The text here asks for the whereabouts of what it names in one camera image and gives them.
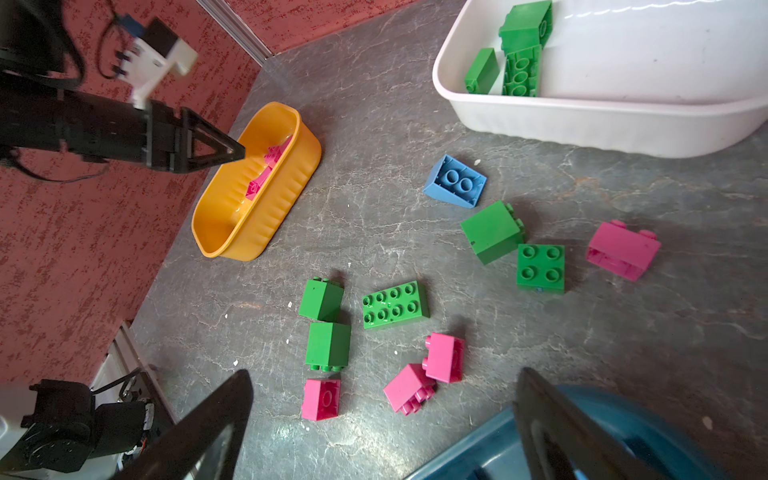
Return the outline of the pink studded brick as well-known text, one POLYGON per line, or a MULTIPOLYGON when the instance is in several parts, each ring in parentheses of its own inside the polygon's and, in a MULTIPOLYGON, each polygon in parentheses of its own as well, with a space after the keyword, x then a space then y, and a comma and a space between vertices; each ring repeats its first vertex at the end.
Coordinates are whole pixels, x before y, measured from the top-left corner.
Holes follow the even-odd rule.
POLYGON ((269 179, 273 172, 273 168, 267 166, 255 179, 251 180, 247 186, 245 198, 249 201, 253 201, 259 191, 262 189, 266 181, 269 179))

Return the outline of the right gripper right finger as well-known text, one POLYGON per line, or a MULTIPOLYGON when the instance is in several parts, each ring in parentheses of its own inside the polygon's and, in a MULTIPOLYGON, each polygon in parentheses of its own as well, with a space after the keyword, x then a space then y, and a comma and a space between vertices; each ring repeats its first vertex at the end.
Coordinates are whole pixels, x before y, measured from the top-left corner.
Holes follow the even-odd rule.
POLYGON ((530 367, 517 379, 516 427, 533 479, 662 479, 530 367))

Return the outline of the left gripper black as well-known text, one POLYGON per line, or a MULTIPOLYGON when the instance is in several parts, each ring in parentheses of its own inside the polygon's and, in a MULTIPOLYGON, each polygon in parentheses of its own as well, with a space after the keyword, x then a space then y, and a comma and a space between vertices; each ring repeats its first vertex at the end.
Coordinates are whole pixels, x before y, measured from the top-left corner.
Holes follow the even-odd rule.
POLYGON ((245 147, 196 112, 157 101, 144 109, 94 95, 8 95, 1 100, 1 164, 21 148, 66 150, 88 162, 119 160, 188 174, 245 158, 245 147))

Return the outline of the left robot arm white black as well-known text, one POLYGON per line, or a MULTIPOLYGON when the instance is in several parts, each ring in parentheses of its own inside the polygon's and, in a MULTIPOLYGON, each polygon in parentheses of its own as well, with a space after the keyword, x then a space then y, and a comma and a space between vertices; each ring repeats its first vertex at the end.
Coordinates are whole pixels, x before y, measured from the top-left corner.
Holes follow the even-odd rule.
POLYGON ((121 102, 80 91, 84 56, 60 1, 1 4, 1 164, 38 179, 22 149, 67 151, 85 162, 112 160, 189 174, 244 159, 245 148, 196 112, 152 99, 171 72, 187 75, 197 53, 160 19, 142 25, 113 13, 107 31, 132 38, 116 51, 109 79, 130 85, 121 102))

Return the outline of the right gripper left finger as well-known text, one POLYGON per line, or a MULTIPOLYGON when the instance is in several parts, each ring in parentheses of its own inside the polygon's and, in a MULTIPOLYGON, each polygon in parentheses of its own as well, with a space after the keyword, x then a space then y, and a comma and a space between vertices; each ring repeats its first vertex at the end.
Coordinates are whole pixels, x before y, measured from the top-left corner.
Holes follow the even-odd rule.
POLYGON ((254 390, 240 369, 115 479, 232 479, 243 445, 254 390))

